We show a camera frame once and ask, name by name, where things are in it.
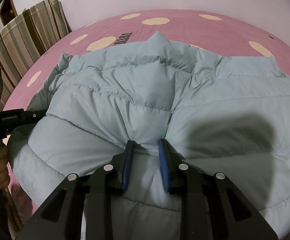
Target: black gripper frame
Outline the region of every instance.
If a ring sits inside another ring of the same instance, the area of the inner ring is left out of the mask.
[[[133,141],[110,164],[93,174],[69,174],[48,196],[16,240],[80,240],[85,197],[86,240],[113,240],[110,195],[126,192],[133,161]]]
[[[180,240],[278,240],[225,174],[200,173],[169,152],[165,139],[159,141],[159,158],[165,190],[182,195]]]

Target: human hand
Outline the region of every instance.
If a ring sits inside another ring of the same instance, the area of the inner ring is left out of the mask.
[[[0,189],[5,189],[10,184],[9,171],[6,167],[8,162],[8,149],[5,145],[2,145],[0,148]]]

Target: striped pillow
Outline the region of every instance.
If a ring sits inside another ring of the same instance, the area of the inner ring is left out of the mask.
[[[30,67],[69,32],[58,0],[44,0],[32,6],[0,30],[3,78],[0,111]]]

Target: silver rivet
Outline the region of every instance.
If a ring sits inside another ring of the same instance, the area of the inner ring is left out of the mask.
[[[67,176],[67,179],[68,179],[69,181],[76,180],[76,178],[77,178],[77,176],[76,176],[76,174],[74,174],[74,173],[72,173],[72,174],[70,174],[70,175]]]
[[[113,165],[111,165],[111,164],[106,164],[106,165],[104,166],[104,170],[105,170],[105,171],[111,171],[113,168],[114,168],[114,167],[113,167]]]
[[[188,169],[188,165],[185,164],[185,163],[180,164],[178,167],[179,167],[180,170],[183,170],[183,171]]]
[[[218,173],[216,173],[216,178],[217,179],[224,179],[225,178],[225,174],[221,173],[221,172],[218,172]]]

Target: blue gripper pad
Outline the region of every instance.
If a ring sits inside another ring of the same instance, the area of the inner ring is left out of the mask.
[[[127,150],[126,160],[122,172],[122,186],[121,190],[123,193],[127,191],[128,182],[129,182],[129,176],[131,174],[131,167],[133,162],[133,155],[134,155],[134,147],[133,147],[133,141],[130,142],[130,145]]]
[[[169,174],[169,168],[168,168],[162,140],[158,141],[158,155],[159,155],[159,162],[160,162],[160,167],[161,167],[163,185],[164,185],[165,191],[170,193],[171,192],[170,174]]]

